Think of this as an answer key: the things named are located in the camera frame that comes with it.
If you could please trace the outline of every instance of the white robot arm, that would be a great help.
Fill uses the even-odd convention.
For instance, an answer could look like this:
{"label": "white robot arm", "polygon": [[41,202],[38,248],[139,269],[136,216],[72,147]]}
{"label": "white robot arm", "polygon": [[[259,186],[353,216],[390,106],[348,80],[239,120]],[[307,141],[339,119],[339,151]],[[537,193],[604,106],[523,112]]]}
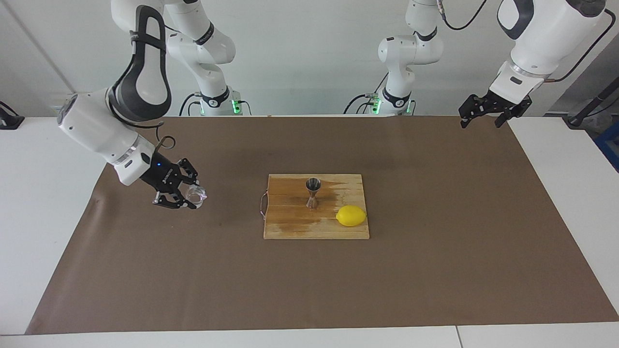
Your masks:
{"label": "white robot arm", "polygon": [[[197,171],[187,159],[170,162],[134,130],[160,126],[137,123],[156,120],[170,108],[162,16],[166,6],[186,37],[197,37],[192,41],[195,51],[206,52],[202,56],[210,56],[214,63],[232,60],[232,41],[208,21],[199,0],[112,0],[114,21],[131,36],[131,63],[112,87],[76,94],[68,100],[58,115],[58,124],[73,140],[112,164],[123,184],[141,179],[155,188],[154,204],[196,209],[206,198]],[[186,196],[180,192],[181,184],[189,187]]]}
{"label": "white robot arm", "polygon": [[409,66],[436,63],[443,55],[443,41],[437,36],[438,18],[436,0],[410,0],[406,22],[413,35],[390,37],[380,43],[378,56],[389,75],[374,113],[401,115],[408,108],[415,81]]}
{"label": "white robot arm", "polygon": [[232,40],[222,34],[204,13],[199,1],[170,5],[169,13],[180,33],[168,40],[170,55],[181,62],[197,80],[200,87],[202,110],[207,116],[242,113],[237,101],[240,94],[226,84],[217,64],[232,62],[236,48]]}
{"label": "white robot arm", "polygon": [[529,94],[591,33],[605,6],[606,0],[503,0],[498,21],[516,46],[488,93],[471,95],[460,107],[462,127],[488,113],[501,113],[497,127],[522,116]]}

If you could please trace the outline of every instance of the brown paper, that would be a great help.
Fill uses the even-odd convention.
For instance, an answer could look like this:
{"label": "brown paper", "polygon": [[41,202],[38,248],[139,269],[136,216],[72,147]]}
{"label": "brown paper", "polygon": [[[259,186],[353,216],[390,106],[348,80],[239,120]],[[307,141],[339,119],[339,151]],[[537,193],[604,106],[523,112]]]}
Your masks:
{"label": "brown paper", "polygon": [[[107,166],[29,334],[619,320],[491,118],[171,118],[162,134],[209,199],[155,207]],[[362,174],[371,239],[263,240],[270,173]]]}

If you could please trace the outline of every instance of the table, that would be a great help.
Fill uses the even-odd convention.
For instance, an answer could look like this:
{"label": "table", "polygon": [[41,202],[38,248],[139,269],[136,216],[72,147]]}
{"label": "table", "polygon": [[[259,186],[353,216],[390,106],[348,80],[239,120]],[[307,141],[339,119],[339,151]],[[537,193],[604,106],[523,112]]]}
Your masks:
{"label": "table", "polygon": [[[619,175],[583,131],[560,119],[510,121],[615,308],[619,308]],[[51,278],[104,166],[73,143],[51,118],[29,118],[0,133],[4,180],[0,211],[0,334],[22,334]],[[578,185],[576,180],[585,178]],[[109,333],[2,337],[3,347],[185,346],[278,347],[615,347],[619,323],[465,326],[404,329]]]}

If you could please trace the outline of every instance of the yellow lemon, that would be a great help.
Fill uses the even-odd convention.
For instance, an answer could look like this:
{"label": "yellow lemon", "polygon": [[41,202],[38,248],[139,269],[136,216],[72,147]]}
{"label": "yellow lemon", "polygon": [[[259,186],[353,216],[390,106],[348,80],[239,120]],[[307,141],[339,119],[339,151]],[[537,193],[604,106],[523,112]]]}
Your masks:
{"label": "yellow lemon", "polygon": [[365,211],[357,206],[343,206],[335,216],[337,221],[346,227],[361,225],[366,217]]}

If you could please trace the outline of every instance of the jigger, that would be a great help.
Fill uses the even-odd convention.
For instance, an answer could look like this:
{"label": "jigger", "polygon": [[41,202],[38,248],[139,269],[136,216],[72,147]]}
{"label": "jigger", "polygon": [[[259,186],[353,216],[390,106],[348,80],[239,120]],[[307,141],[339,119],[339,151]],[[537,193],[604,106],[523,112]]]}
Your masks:
{"label": "jigger", "polygon": [[305,187],[309,191],[309,200],[307,207],[310,209],[316,209],[318,207],[318,200],[316,199],[316,193],[320,190],[320,180],[316,178],[309,179],[305,183]]}

